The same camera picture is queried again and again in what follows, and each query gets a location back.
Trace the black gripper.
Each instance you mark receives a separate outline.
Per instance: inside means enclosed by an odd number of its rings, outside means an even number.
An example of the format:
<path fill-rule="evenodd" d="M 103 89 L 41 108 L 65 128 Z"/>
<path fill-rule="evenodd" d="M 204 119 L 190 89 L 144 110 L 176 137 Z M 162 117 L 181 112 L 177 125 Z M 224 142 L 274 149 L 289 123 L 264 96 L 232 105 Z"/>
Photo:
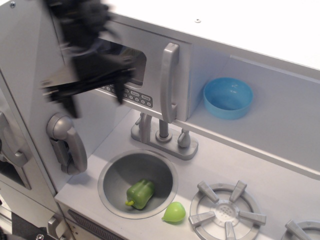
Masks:
<path fill-rule="evenodd" d="M 72 96 L 113 85 L 120 105 L 124 101 L 125 84 L 135 72 L 135 57 L 131 55 L 93 52 L 72 57 L 61 69 L 42 83 L 43 95 L 50 101 L 59 101 L 68 114 L 82 117 L 78 103 Z"/>

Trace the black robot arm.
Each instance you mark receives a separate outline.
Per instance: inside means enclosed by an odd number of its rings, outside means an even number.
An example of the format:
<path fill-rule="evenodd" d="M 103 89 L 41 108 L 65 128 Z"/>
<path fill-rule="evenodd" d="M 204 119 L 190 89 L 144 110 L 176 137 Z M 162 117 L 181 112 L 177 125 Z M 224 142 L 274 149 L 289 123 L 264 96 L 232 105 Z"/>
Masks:
<path fill-rule="evenodd" d="M 113 85 L 121 104 L 125 83 L 134 76 L 134 59 L 102 49 L 99 36 L 107 31 L 109 7 L 99 0 L 47 0 L 45 5 L 58 21 L 68 62 L 42 82 L 44 96 L 74 118 L 80 114 L 73 97 L 100 87 Z"/>

